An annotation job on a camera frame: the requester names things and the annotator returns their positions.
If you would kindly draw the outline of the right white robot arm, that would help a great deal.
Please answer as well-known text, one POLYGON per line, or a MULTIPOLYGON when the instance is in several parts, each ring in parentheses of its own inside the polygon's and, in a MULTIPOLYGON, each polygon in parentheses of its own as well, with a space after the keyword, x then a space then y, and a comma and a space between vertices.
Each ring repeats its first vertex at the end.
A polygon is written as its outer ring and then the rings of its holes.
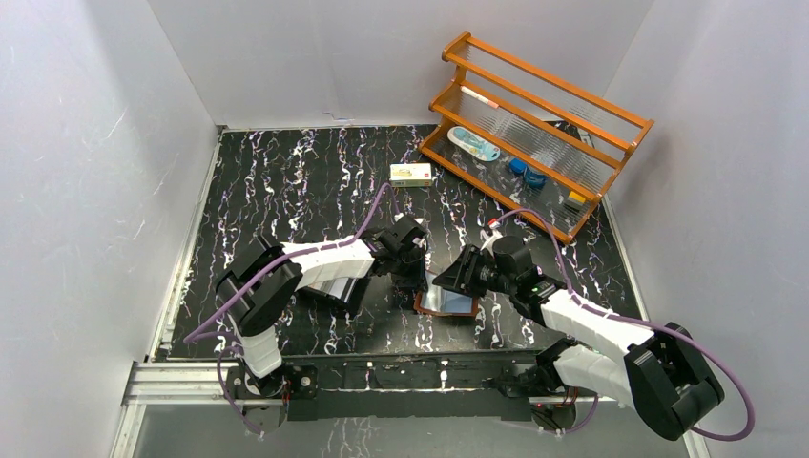
POLYGON ((576 386, 612 398, 670 441, 725 399, 702 353, 677 338, 684 328, 669 323, 650 330, 573 296, 562 281, 541 273, 516 237, 465 246, 433 282, 471 298, 505 294, 524 317, 566 334, 537 358, 538 384, 550 395, 576 386))

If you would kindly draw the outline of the brown leather card holder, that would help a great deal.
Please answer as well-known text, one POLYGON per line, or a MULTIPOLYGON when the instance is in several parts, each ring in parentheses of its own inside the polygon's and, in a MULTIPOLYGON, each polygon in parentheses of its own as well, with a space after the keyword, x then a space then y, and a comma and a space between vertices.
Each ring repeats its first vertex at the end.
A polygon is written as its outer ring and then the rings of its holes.
POLYGON ((435 284, 436 274, 426 271, 426 291, 419 291, 413 309, 437 317, 474 317, 479 310, 477 299, 445 290, 435 284))

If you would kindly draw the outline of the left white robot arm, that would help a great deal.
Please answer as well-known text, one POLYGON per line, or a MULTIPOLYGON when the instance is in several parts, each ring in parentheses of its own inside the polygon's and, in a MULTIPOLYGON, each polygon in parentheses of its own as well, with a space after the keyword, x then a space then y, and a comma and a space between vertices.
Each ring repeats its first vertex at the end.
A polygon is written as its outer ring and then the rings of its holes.
POLYGON ((248 385, 262 397, 283 389, 275 324, 299 291, 349 286, 346 305, 355 309, 372 277, 389 276, 401 288, 425 289, 425 236, 421 219, 399 214, 390 226, 363 229, 357 237, 316 243, 260 237, 252 242, 215 288, 236 330, 248 385))

